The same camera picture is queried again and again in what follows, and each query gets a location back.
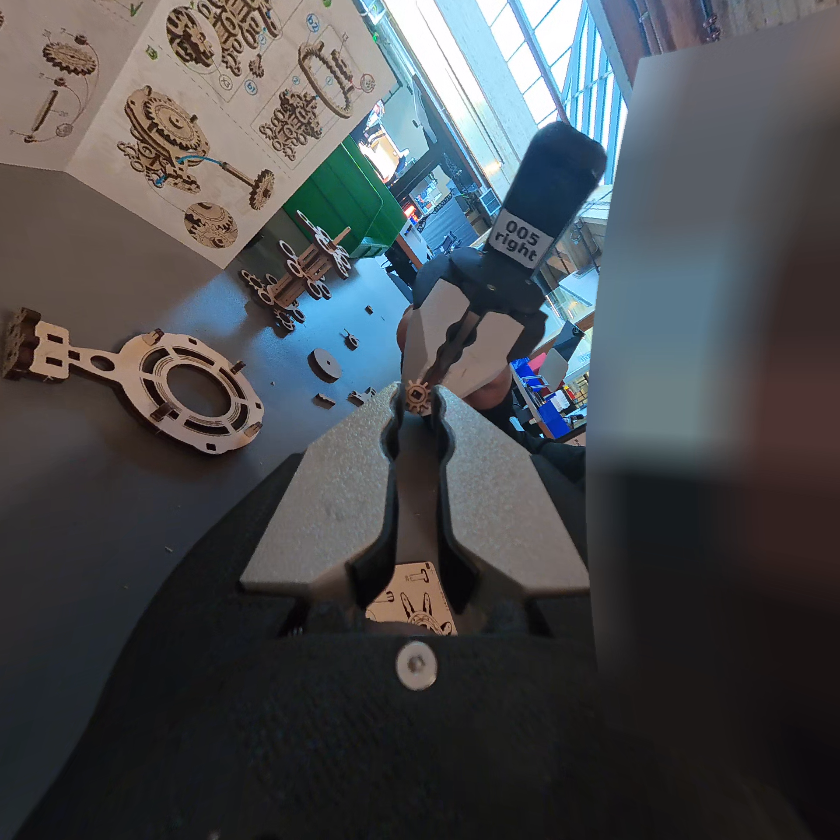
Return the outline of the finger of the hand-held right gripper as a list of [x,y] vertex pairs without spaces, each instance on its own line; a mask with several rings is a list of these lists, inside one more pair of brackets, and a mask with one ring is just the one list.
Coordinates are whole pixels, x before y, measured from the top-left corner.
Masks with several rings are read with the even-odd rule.
[[438,279],[410,313],[403,350],[404,385],[442,385],[455,394],[467,394],[471,385],[458,359],[475,328],[476,314],[464,292]]
[[510,315],[489,311],[478,322],[475,340],[450,365],[441,386],[464,397],[489,384],[507,366],[523,330],[523,324]]

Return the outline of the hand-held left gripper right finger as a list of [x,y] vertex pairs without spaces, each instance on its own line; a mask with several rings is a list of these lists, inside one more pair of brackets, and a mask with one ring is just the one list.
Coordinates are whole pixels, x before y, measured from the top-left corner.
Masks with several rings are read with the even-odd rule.
[[434,388],[440,580],[455,612],[589,592],[589,573],[531,454]]

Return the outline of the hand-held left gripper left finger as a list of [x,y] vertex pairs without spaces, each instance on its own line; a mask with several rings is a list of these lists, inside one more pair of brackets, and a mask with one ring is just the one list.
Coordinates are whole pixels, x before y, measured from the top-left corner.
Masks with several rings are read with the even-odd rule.
[[365,607],[395,565],[399,385],[310,445],[240,583],[309,604]]

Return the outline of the printed wooden parts sheet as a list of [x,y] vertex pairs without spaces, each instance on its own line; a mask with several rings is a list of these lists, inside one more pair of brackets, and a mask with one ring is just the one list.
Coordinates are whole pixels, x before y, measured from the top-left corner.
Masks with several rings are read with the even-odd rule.
[[444,588],[430,562],[396,565],[390,582],[366,607],[365,617],[376,623],[422,627],[435,635],[458,634]]

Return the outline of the person's right hand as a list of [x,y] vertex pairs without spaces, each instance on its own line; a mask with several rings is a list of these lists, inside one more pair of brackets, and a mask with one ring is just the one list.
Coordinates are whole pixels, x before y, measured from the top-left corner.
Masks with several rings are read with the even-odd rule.
[[464,402],[481,413],[494,410],[511,395],[512,372],[505,367],[492,381],[465,396]]

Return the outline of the blue storage crate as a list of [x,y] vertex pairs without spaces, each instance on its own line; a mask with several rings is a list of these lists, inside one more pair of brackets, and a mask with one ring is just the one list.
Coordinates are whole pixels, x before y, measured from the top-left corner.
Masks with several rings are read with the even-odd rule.
[[573,425],[566,415],[552,401],[539,402],[538,396],[523,385],[520,393],[530,412],[530,424],[535,426],[544,438],[568,443],[579,438],[579,445],[585,440],[586,424]]

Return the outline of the large window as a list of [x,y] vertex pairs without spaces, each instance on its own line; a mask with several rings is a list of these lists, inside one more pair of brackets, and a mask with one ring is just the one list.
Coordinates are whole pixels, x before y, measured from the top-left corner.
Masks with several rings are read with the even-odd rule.
[[616,159],[627,71],[602,2],[386,2],[427,75],[455,77],[471,107],[488,106],[513,137],[566,120]]

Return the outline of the wooden gear assembly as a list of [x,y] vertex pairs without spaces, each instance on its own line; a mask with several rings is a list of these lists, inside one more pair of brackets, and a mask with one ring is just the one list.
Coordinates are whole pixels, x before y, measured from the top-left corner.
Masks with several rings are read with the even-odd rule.
[[340,278],[347,279],[351,270],[350,255],[343,247],[351,227],[345,227],[332,237],[301,210],[296,211],[296,217],[311,235],[311,243],[302,255],[298,255],[288,242],[278,240],[285,268],[281,276],[265,273],[259,277],[247,269],[238,273],[253,297],[270,311],[275,324],[285,333],[294,332],[298,324],[306,321],[300,308],[302,295],[313,300],[330,300],[332,292],[325,281],[329,271],[335,270]]

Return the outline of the green plastic bin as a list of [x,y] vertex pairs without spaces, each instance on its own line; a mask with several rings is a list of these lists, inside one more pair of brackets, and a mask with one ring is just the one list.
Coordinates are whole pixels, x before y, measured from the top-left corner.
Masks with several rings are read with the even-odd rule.
[[298,211],[334,238],[350,228],[341,246],[354,259],[382,256],[406,222],[400,204],[350,136],[284,203],[283,210],[300,229]]

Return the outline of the folded paper instruction sheet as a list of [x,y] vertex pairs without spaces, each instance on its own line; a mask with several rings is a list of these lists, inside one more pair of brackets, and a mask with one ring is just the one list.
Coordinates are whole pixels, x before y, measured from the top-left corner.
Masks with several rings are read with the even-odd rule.
[[396,77],[354,2],[2,2],[2,163],[225,268]]

